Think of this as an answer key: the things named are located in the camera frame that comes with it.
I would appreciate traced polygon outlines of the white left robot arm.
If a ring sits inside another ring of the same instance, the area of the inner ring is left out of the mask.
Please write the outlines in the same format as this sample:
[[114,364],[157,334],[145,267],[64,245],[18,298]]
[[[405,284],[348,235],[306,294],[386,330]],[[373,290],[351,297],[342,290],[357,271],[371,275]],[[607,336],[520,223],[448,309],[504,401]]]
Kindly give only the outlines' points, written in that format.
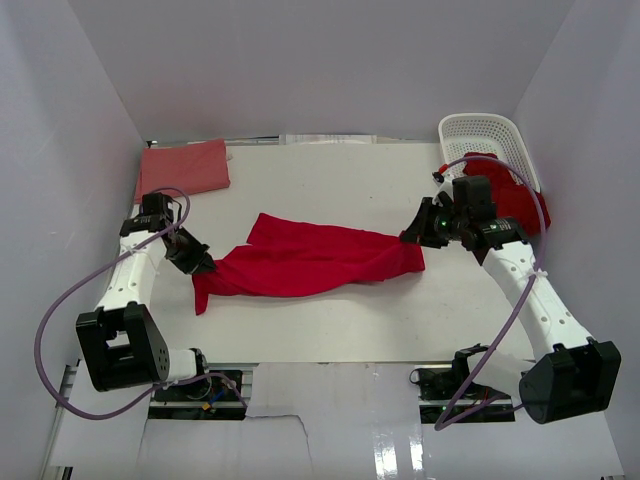
[[167,260],[186,275],[216,270],[208,246],[186,229],[165,232],[173,215],[138,215],[124,221],[120,252],[106,292],[92,312],[82,313],[76,333],[94,388],[110,391],[176,383],[188,398],[211,387],[211,374],[197,348],[176,350],[165,342],[150,312],[153,285]]

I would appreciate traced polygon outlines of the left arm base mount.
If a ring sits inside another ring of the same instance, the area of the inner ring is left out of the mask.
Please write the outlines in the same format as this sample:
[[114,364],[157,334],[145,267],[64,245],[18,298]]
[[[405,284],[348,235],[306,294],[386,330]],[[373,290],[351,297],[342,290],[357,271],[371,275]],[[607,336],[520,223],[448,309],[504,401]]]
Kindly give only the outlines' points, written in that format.
[[156,392],[150,401],[150,420],[242,421],[246,407],[238,400],[232,385],[249,403],[253,373],[251,369],[223,368],[226,379],[212,377],[194,384],[175,386]]

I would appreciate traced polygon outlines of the bright red t shirt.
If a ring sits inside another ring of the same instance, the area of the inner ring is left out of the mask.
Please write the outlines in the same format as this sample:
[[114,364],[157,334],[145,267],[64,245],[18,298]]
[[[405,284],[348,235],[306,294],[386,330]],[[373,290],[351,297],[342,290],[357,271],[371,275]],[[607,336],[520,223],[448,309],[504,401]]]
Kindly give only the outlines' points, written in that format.
[[245,244],[192,276],[194,310],[205,313],[211,296],[307,297],[425,268],[421,248],[396,236],[261,213]]

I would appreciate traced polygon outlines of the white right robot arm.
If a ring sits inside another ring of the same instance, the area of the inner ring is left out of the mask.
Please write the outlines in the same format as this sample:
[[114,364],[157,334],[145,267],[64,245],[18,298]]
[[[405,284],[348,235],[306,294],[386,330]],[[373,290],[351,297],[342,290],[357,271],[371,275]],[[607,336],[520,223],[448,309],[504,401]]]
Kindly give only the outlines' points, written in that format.
[[539,424],[608,408],[621,365],[611,341],[599,342],[569,312],[512,217],[485,205],[459,207],[447,194],[423,198],[402,241],[429,248],[460,242],[500,287],[513,311],[494,341],[458,351],[452,361],[455,391],[436,422],[456,422],[463,397],[486,387],[521,402]]

